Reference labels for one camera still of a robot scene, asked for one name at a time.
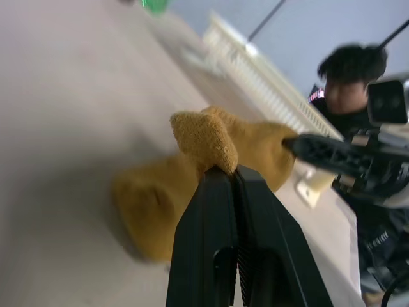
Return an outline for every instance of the black hair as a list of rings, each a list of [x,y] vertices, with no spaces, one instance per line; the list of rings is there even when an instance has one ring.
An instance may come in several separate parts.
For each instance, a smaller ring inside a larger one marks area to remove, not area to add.
[[[385,73],[387,52],[370,45],[345,45],[336,49],[318,67],[318,75],[340,83],[362,81],[365,85]]]

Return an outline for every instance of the gray wall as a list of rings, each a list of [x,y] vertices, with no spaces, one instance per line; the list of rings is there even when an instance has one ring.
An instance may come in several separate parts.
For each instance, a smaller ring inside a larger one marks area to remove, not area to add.
[[[215,10],[248,35],[278,0],[173,0],[171,9],[198,33]],[[254,43],[308,95],[319,62],[342,43],[383,40],[409,18],[408,0],[288,0]],[[409,70],[409,29],[389,46],[387,73]]]

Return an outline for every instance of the person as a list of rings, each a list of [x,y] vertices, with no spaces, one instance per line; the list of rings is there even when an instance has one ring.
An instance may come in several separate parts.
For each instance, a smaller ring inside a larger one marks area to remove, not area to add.
[[[387,53],[370,45],[344,45],[318,67],[326,79],[324,98],[313,106],[343,135],[356,128],[371,128],[367,113],[366,86],[385,73]]]

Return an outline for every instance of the white plastic piece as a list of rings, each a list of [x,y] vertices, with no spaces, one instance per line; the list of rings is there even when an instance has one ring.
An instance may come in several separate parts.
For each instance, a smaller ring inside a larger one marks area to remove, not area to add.
[[[203,40],[267,120],[284,123],[297,133],[343,138],[253,44],[216,14],[211,16]],[[296,191],[309,207],[315,207],[321,192],[330,187],[334,178],[335,175],[316,171],[301,179]]]

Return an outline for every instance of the table surface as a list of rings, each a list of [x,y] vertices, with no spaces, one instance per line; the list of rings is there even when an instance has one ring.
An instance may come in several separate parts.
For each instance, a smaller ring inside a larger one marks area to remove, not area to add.
[[[1,306],[164,306],[164,265],[137,259],[112,209],[111,178],[175,150],[176,111],[210,102],[260,113],[231,84],[181,68],[155,37],[161,26],[200,43],[172,16],[153,22],[119,1],[0,4]],[[306,232],[328,291],[347,288],[350,212],[331,191],[307,209],[292,180],[278,197]]]

